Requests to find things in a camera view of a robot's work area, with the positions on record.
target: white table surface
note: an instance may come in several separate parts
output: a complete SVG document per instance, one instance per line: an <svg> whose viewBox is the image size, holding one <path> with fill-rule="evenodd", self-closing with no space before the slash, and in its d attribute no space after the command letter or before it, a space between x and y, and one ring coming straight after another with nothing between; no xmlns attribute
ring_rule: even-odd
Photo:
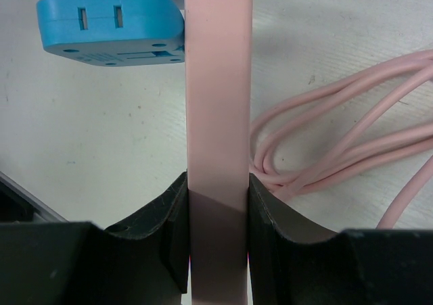
<svg viewBox="0 0 433 305"><path fill-rule="evenodd" d="M155 198L186 168L184 65L98 68L45 53L37 1L0 0L0 170L68 220L106 227ZM433 0L254 0L252 116L378 61L432 47L432 10ZM396 83L297 132L279 148L278 167L316 160ZM366 137L431 120L432 109L428 84ZM374 227L431 154L292 205L331 229ZM432 195L433 181L397 227L432 228Z"/></svg>

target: curved black edge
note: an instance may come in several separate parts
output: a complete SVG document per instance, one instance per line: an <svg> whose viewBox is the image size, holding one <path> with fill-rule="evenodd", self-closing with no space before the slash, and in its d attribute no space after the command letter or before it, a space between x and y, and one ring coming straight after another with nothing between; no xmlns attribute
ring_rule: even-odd
<svg viewBox="0 0 433 305"><path fill-rule="evenodd" d="M431 304L433 231L347 230L311 222L250 177L254 305Z"/></svg>
<svg viewBox="0 0 433 305"><path fill-rule="evenodd" d="M189 264L183 173L108 227L0 225L0 304L180 305Z"/></svg>
<svg viewBox="0 0 433 305"><path fill-rule="evenodd" d="M144 239L162 229L161 261L182 293L187 292L189 268L189 212L187 174L158 198L109 226L106 232L125 239Z"/></svg>

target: pink flat strip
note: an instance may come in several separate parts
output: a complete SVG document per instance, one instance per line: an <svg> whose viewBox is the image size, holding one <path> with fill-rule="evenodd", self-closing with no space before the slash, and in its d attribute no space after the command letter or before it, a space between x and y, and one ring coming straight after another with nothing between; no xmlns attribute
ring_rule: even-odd
<svg viewBox="0 0 433 305"><path fill-rule="evenodd" d="M246 304L252 0L185 0L194 305Z"/></svg>

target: pink cable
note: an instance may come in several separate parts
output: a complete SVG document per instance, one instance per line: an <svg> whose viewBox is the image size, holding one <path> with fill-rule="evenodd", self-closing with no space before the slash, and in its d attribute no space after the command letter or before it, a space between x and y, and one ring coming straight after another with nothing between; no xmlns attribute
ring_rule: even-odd
<svg viewBox="0 0 433 305"><path fill-rule="evenodd" d="M299 171L284 173L279 173L275 169L273 165L275 150L294 130L387 80L409 73L415 74L371 108L316 164ZM266 137L256 148L250 163L251 172L276 197L288 201L296 195L325 189L376 166L433 149L433 122L353 146L354 142L382 114L431 78L433 78L433 50L419 51L394 58L330 85L280 102L253 121L250 129L252 138L274 117L300 105L323 100ZM378 228L392 228L410 201L431 177L433 177L433 156L390 204Z"/></svg>

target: blue plastic object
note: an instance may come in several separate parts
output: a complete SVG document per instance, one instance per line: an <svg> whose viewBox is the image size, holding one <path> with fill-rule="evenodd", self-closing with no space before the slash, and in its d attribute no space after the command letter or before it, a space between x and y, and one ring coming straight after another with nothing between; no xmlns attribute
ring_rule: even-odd
<svg viewBox="0 0 433 305"><path fill-rule="evenodd" d="M40 0L44 50L96 66L185 61L184 20L171 0Z"/></svg>

